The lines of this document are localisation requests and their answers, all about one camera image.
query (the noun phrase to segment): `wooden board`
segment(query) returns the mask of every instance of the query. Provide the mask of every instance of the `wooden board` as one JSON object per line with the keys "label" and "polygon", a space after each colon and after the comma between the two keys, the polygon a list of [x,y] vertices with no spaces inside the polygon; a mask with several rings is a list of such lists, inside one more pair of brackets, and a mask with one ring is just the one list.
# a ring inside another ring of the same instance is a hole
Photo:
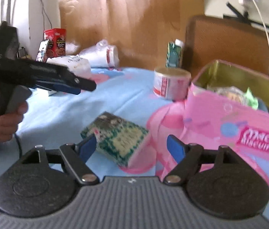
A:
{"label": "wooden board", "polygon": [[107,39],[119,51],[120,65],[154,69],[165,65],[167,44],[185,40],[193,15],[204,13],[204,0],[59,0],[67,54]]}

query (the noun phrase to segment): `red carton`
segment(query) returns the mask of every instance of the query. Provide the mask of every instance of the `red carton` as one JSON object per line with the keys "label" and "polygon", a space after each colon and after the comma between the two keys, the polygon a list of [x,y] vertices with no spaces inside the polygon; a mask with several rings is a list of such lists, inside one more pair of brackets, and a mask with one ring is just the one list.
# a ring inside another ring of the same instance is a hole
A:
{"label": "red carton", "polygon": [[46,52],[46,59],[65,56],[65,29],[52,28],[45,30],[44,39],[50,40]]}

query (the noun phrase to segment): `wooden chair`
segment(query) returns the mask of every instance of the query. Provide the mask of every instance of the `wooden chair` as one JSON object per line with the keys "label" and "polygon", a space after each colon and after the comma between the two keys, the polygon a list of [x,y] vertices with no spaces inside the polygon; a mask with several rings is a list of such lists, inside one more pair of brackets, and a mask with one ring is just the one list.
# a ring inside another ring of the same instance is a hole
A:
{"label": "wooden chair", "polygon": [[222,59],[269,75],[269,47],[264,31],[249,24],[197,15],[189,20],[182,68],[195,77],[202,67]]}

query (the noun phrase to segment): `pink tin box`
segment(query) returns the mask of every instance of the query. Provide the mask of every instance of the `pink tin box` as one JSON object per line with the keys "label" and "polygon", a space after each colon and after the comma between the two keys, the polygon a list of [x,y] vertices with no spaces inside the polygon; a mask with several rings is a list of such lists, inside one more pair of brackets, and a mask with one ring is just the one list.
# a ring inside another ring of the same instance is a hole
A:
{"label": "pink tin box", "polygon": [[185,143],[208,144],[208,148],[228,145],[237,152],[269,160],[269,113],[253,110],[208,87],[249,87],[269,108],[269,77],[224,61],[205,66],[193,80],[183,116]]}

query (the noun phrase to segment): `silver bolt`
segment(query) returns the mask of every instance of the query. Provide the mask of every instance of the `silver bolt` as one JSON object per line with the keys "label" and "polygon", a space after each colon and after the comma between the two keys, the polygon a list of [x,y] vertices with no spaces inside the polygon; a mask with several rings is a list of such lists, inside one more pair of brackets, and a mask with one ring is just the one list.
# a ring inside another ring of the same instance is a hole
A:
{"label": "silver bolt", "polygon": [[85,174],[81,177],[81,180],[83,182],[88,182],[88,183],[94,182],[96,179],[97,179],[96,175],[93,175],[93,174]]}
{"label": "silver bolt", "polygon": [[181,181],[181,178],[177,175],[170,175],[166,177],[166,181],[168,183],[179,183]]}

